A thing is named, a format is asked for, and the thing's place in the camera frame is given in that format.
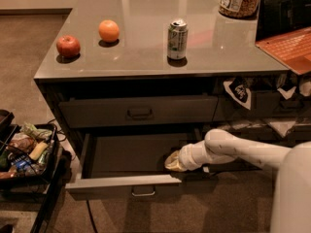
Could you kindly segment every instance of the orange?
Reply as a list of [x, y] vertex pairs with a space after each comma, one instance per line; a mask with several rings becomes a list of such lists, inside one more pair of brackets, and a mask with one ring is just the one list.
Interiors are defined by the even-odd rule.
[[120, 34], [118, 25], [110, 19], [105, 19], [100, 22], [98, 32], [100, 38], [107, 43], [115, 42]]

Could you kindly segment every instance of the drawer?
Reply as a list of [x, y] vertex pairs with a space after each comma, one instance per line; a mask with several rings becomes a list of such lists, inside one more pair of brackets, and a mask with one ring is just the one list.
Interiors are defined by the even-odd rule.
[[214, 121], [265, 117], [310, 117], [310, 102], [284, 100], [279, 92], [253, 92], [252, 108], [247, 110], [231, 98], [221, 96]]
[[208, 122], [217, 100], [207, 95], [73, 99], [59, 108], [71, 128]]
[[192, 127], [138, 129], [132, 134], [86, 134], [80, 167], [66, 189], [76, 200], [145, 197], [209, 192], [215, 184], [202, 170], [169, 172], [164, 160], [172, 150], [201, 139]]

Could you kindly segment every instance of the drawer handle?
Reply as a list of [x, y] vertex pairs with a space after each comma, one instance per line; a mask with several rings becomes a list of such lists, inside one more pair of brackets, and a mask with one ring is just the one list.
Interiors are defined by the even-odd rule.
[[154, 117], [153, 110], [147, 107], [130, 108], [127, 110], [127, 116], [133, 120], [146, 120]]
[[154, 191], [150, 193], [135, 193], [134, 187], [132, 187], [132, 196], [134, 197], [148, 197], [148, 196], [155, 196], [156, 195], [156, 188], [153, 186]]

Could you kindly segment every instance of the jar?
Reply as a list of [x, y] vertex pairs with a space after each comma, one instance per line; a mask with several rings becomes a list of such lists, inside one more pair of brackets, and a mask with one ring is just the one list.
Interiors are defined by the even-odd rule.
[[251, 17], [259, 4], [259, 0], [221, 0], [219, 12], [227, 17]]

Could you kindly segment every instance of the apple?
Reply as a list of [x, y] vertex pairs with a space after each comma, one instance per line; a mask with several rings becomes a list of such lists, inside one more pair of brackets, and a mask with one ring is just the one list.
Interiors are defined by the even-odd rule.
[[80, 42], [72, 35], [63, 35], [58, 38], [56, 48], [61, 56], [72, 58], [80, 53]]
[[98, 26], [98, 33], [104, 42], [114, 43], [119, 37], [120, 30], [114, 21], [105, 19], [100, 22]]

